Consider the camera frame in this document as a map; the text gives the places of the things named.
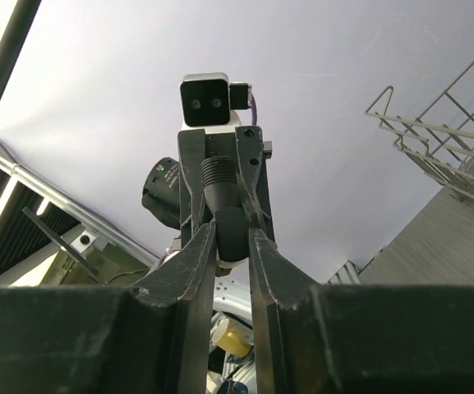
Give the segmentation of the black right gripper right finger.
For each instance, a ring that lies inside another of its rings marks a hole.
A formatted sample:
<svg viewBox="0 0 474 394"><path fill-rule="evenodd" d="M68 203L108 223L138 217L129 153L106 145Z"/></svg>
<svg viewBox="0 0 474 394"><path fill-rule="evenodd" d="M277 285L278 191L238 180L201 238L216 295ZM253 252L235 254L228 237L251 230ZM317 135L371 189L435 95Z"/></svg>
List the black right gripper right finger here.
<svg viewBox="0 0 474 394"><path fill-rule="evenodd" d="M321 285L249 233L260 393L474 393L474 286Z"/></svg>

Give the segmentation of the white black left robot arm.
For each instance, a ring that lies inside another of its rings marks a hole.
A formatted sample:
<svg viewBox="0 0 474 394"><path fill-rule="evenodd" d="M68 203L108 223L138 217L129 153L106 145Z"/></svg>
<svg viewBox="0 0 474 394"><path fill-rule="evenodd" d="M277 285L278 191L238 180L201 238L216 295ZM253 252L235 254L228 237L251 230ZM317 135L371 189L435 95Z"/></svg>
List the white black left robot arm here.
<svg viewBox="0 0 474 394"><path fill-rule="evenodd" d="M183 250L208 246L225 259L247 257L254 231L275 240L267 161L272 146L259 126L179 131L178 159L150 170L142 204L177 229Z"/></svg>

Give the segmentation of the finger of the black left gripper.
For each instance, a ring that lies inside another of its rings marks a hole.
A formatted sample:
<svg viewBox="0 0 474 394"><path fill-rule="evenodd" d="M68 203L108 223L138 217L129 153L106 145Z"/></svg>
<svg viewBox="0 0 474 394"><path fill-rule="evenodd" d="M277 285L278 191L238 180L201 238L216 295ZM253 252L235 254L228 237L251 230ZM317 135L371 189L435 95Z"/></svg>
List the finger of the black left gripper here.
<svg viewBox="0 0 474 394"><path fill-rule="evenodd" d="M261 229L277 249L262 130L259 126L238 126L235 132L237 183L248 227Z"/></svg>
<svg viewBox="0 0 474 394"><path fill-rule="evenodd" d="M205 204L200 165L206 159L205 131L186 130L178 133L180 162L181 242L185 246L198 229L212 219Z"/></svg>

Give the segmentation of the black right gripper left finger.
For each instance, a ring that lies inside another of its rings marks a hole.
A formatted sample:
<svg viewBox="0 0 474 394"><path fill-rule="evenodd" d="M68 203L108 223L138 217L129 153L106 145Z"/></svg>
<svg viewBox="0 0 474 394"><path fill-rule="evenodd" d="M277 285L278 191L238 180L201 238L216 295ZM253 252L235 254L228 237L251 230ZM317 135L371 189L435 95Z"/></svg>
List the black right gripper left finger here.
<svg viewBox="0 0 474 394"><path fill-rule="evenodd" d="M0 393L202 393L215 233L130 287L0 287Z"/></svg>

